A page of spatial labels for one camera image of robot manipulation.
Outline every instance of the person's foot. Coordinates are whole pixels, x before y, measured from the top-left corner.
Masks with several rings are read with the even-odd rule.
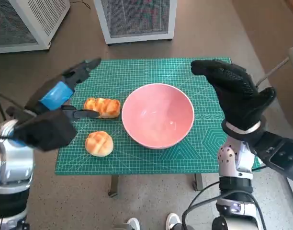
[[[140,230],[140,224],[137,218],[130,218],[127,222],[134,230]]]
[[[176,224],[181,224],[180,217],[175,213],[170,213],[166,221],[166,230],[172,229]]]

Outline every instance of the bun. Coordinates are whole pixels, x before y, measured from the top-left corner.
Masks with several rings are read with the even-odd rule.
[[[99,118],[115,118],[120,114],[120,101],[113,99],[90,97],[84,104],[84,109],[100,114]]]
[[[93,156],[105,157],[113,151],[113,139],[104,131],[90,133],[85,148]]]

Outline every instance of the gray floor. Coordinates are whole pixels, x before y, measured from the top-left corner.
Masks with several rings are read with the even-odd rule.
[[[172,42],[111,47],[104,43],[94,7],[89,11],[78,3],[72,5],[50,51],[0,55],[0,92],[25,103],[47,79],[96,56],[105,59],[228,56],[247,68],[254,81],[264,74],[229,0],[180,0]],[[293,130],[277,102],[265,115],[269,130],[293,138]],[[195,195],[191,188],[192,175],[132,175],[120,178],[119,196],[110,199],[107,196],[109,176],[57,177],[54,175],[56,155],[56,151],[36,154],[28,217],[33,229],[106,230],[135,216],[143,230],[163,230],[167,214],[182,214]],[[215,180],[217,174],[203,176],[204,184]],[[285,180],[265,169],[256,173],[253,184],[268,229],[293,230],[293,200]],[[217,193],[217,189],[212,189],[205,197]],[[211,204],[192,212],[188,223],[197,230],[209,230],[217,215]]]

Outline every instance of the pink bowl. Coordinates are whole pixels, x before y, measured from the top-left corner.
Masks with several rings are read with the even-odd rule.
[[[165,149],[177,144],[189,133],[193,121],[190,99],[166,84],[136,89],[122,108],[122,122],[128,135],[150,149]]]

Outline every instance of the green cutting mat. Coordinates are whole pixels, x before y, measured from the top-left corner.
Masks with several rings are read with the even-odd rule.
[[[230,62],[228,58],[216,58]],[[78,131],[71,144],[59,150],[58,175],[214,173],[218,171],[217,150],[225,142],[221,129],[224,114],[212,86],[204,76],[194,76],[190,63],[196,58],[107,60],[91,72],[91,77],[76,87],[71,105],[83,108],[88,97],[114,98],[124,103],[140,86],[150,83],[173,85],[193,103],[195,120],[187,137],[163,150],[147,149],[133,141],[117,119],[81,119],[74,122]],[[104,158],[85,150],[89,133],[106,131],[113,138],[113,152]]]

